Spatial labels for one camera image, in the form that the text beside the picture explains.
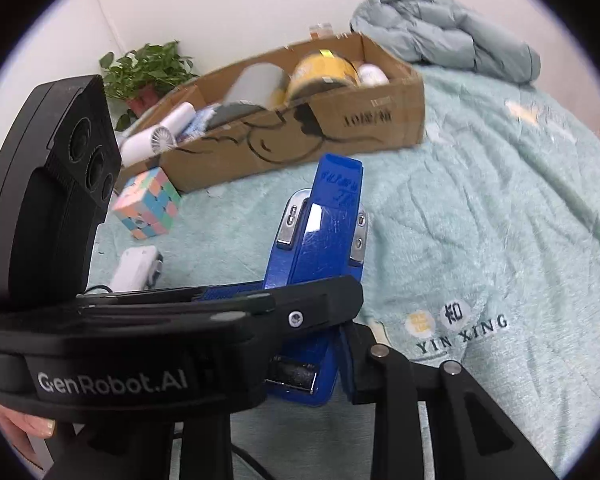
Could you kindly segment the person's left hand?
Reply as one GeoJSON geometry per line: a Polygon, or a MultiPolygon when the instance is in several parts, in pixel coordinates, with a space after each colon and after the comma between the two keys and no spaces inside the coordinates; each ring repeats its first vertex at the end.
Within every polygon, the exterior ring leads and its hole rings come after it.
{"type": "Polygon", "coordinates": [[[53,437],[56,422],[51,419],[23,414],[0,404],[0,428],[9,442],[20,452],[33,451],[30,437],[53,437]]]}

